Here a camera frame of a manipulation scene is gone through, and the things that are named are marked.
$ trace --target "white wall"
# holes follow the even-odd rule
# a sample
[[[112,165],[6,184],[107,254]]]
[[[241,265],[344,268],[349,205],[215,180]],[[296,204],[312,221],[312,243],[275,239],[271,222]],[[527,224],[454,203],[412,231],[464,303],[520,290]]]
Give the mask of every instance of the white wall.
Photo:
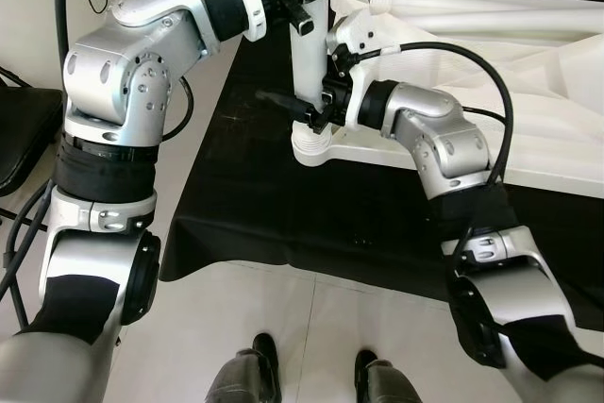
[[[67,2],[70,42],[102,24],[87,0]],[[0,65],[35,87],[60,88],[54,0],[0,0]]]

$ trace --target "shoe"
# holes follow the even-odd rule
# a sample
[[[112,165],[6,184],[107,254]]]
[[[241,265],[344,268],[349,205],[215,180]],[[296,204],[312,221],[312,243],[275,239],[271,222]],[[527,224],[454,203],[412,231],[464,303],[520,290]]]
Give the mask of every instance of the shoe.
[[[369,402],[369,375],[367,365],[378,358],[376,353],[363,349],[355,359],[355,389],[357,390],[357,403]]]
[[[254,338],[252,348],[258,351],[267,361],[270,367],[270,377],[266,377],[266,380],[272,380],[269,383],[269,387],[272,389],[273,398],[269,399],[270,403],[281,403],[281,386],[279,384],[279,361],[277,358],[277,347],[275,341],[270,334],[262,333],[258,334]]]

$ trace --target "white tile floor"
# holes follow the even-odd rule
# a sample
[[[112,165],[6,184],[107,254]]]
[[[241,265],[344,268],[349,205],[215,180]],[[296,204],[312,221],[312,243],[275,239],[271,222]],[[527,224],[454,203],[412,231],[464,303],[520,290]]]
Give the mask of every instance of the white tile floor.
[[[159,157],[152,230],[164,241],[238,43],[226,43],[219,57],[188,74],[195,115],[183,133],[162,146]],[[184,110],[179,92],[166,129]],[[53,156],[49,149],[24,187],[0,198],[0,206],[17,210],[49,177]],[[9,228],[10,222],[0,226],[0,244]],[[39,307],[43,245],[39,235],[20,274],[30,316]],[[17,330],[5,298],[0,341]],[[446,304],[289,266],[247,262],[218,263],[178,282],[161,283],[153,310],[122,333],[105,401],[203,401],[220,367],[264,330],[277,340],[285,403],[354,401],[354,359],[364,346],[404,371],[426,403],[518,401],[496,371],[465,357]],[[591,351],[604,350],[599,332],[581,330],[579,339]]]

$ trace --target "black shoe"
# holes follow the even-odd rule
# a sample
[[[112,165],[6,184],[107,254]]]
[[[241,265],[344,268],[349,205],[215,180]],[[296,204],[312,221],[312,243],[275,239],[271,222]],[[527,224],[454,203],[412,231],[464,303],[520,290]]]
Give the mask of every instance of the black shoe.
[[[281,403],[279,361],[277,358],[277,347],[275,346],[273,337],[267,333],[258,334],[254,338],[252,348],[264,357],[264,361],[260,361],[260,374],[268,387],[266,401],[269,403]]]
[[[357,403],[369,402],[369,375],[367,365],[378,358],[376,353],[363,349],[355,359],[355,389],[357,390]]]

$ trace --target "gray pants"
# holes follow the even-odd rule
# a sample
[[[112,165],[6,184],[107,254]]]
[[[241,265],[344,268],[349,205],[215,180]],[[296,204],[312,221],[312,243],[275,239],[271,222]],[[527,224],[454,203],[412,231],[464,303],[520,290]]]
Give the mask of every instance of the gray pants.
[[[368,403],[422,403],[409,380],[388,361],[373,361],[368,367]],[[237,353],[212,383],[207,403],[260,403],[265,384],[260,373],[260,356],[253,349]]]
[[[388,361],[373,361],[367,365],[369,375],[368,403],[422,403],[405,375]]]

